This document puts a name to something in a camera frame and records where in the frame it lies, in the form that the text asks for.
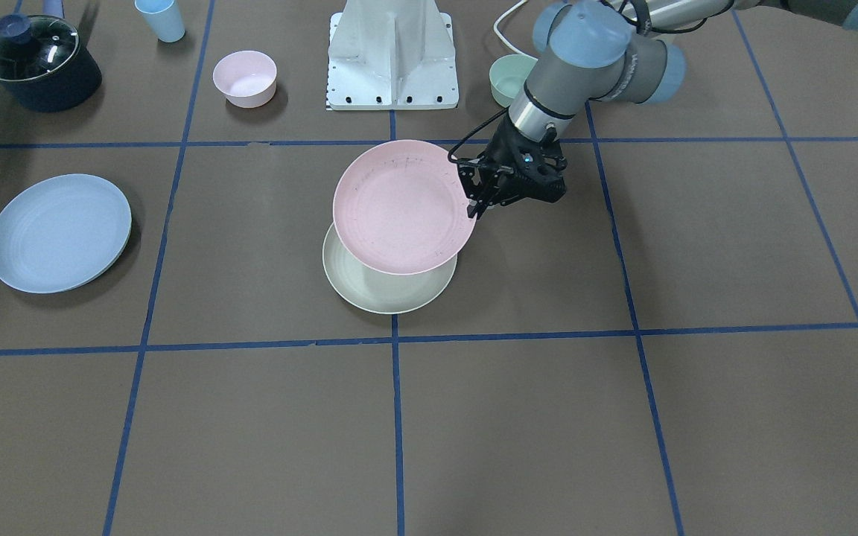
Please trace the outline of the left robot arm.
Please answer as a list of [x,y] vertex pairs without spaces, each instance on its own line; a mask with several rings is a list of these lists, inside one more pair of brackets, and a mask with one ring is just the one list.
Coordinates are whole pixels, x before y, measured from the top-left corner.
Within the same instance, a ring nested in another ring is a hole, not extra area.
[[687,59],[664,35],[691,33],[712,17],[757,1],[559,1],[533,28],[537,60],[486,149],[457,166],[467,215],[525,198],[556,202],[566,193],[562,133],[587,102],[651,104],[681,87]]

